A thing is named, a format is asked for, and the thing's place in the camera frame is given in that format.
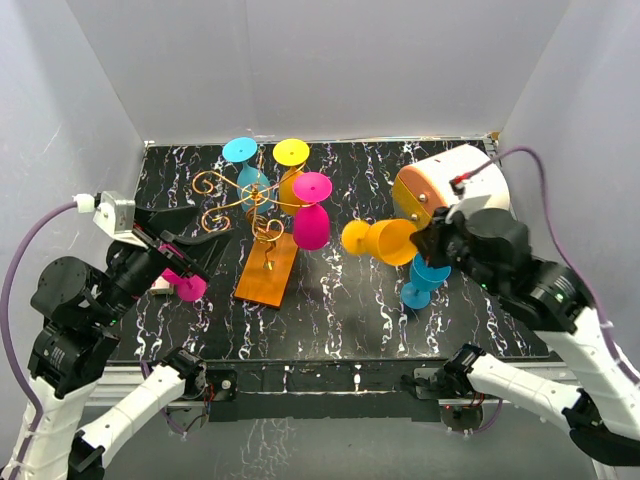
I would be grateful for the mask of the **yellow wine glass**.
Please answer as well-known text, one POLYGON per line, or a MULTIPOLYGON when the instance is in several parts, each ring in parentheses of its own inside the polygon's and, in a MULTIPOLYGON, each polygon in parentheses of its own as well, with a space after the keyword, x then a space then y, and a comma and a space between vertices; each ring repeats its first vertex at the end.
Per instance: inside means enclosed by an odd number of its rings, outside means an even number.
POLYGON ((381 220, 369 224, 352 220, 342 230, 341 243, 351 255, 368 254, 394 267, 410 263, 417 248, 410 240, 416 226, 406 219, 381 220))
POLYGON ((293 192, 293 184, 303 174, 302 169, 309 155, 309 146, 297 138, 282 140, 273 149, 274 160, 286 168, 278 181, 278 205, 287 215, 294 216, 304 205, 293 192))

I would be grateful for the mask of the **blue wine glass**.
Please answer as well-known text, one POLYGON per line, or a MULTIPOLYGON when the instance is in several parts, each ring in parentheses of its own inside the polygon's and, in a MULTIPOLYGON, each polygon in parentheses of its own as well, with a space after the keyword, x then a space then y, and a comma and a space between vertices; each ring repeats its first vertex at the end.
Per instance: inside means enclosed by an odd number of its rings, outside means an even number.
POLYGON ((420 254, 416 254, 410 265, 409 281, 401 289, 404 305, 414 310, 427 307, 432 292, 444 284, 451 271, 449 266, 433 268, 420 254))

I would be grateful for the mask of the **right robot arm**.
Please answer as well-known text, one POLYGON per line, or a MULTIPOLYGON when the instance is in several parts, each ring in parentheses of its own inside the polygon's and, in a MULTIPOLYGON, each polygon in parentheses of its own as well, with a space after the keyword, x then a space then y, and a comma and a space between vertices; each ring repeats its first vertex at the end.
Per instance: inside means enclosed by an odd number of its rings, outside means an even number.
POLYGON ((433 382, 460 397, 484 393, 518 405, 556 425, 602 464, 638 466, 639 374, 623 366, 593 294, 574 270, 533 256, 528 227, 499 208, 470 217, 439 208, 410 240, 429 266, 457 269, 480 285, 578 381, 559 384, 465 344, 433 382))

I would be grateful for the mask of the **pink wine glass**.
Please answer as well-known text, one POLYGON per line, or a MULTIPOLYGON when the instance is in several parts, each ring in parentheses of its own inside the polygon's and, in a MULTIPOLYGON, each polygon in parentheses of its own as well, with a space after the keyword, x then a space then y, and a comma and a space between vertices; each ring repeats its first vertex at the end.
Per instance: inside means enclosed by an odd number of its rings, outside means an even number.
POLYGON ((294 215, 293 238, 297 246, 308 251, 323 248, 330 238, 329 216, 322 206, 333 190, 331 180, 318 172, 300 175, 293 183, 293 193, 305 203, 294 215))
POLYGON ((195 302, 203 297, 207 282, 197 275, 181 277, 170 269, 165 269, 160 278, 166 282, 178 297, 186 302, 195 302))

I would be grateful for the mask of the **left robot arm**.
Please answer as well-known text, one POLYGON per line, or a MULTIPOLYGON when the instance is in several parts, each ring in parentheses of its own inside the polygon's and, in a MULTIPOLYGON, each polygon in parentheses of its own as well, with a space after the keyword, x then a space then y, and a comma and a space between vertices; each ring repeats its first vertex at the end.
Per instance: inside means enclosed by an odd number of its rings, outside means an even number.
POLYGON ((111 238, 106 268, 73 256, 41 273, 31 305, 43 317, 26 368, 4 346, 27 398, 5 479, 100 479, 117 451, 154 415, 206 387, 206 363, 183 348, 167 354, 146 379, 101 419, 82 425, 85 404, 120 339, 113 327, 164 273, 196 283, 203 294, 232 239, 230 230, 185 237, 192 206, 137 207, 119 215, 94 206, 95 223, 111 238))

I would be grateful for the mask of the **yellow wine glass front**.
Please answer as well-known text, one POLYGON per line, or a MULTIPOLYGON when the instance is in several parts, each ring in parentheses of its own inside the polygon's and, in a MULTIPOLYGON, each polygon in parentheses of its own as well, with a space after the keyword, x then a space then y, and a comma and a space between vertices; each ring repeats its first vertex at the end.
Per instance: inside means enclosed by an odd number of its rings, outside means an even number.
POLYGON ((406 219, 381 220, 369 224, 352 220, 342 230, 341 243, 351 255, 368 254, 394 267, 410 263, 417 248, 410 240, 416 226, 406 219))

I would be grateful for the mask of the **yellow wine glass back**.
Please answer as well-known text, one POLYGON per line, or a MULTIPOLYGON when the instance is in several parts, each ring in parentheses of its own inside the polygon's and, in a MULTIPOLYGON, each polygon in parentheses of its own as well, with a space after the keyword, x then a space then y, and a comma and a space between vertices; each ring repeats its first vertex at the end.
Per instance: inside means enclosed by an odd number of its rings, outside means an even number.
POLYGON ((286 168, 278 181, 278 205, 287 215, 294 216, 304 205, 293 192, 293 184, 303 174, 302 169, 309 155, 309 146, 297 138, 282 140, 273 149, 274 160, 286 168))

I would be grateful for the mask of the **teal wine glass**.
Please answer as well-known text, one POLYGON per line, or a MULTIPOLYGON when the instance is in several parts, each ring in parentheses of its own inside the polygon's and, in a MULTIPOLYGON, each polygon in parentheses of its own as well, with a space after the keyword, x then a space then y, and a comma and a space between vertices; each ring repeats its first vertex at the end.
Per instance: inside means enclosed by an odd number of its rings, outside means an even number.
POLYGON ((243 200, 241 206, 245 212, 256 205, 251 197, 252 189, 266 190, 271 186, 266 175, 250 162, 256 158, 258 144, 250 137, 237 137, 226 143, 222 149, 223 158, 232 164, 240 164, 241 170, 237 176, 237 195, 243 200))

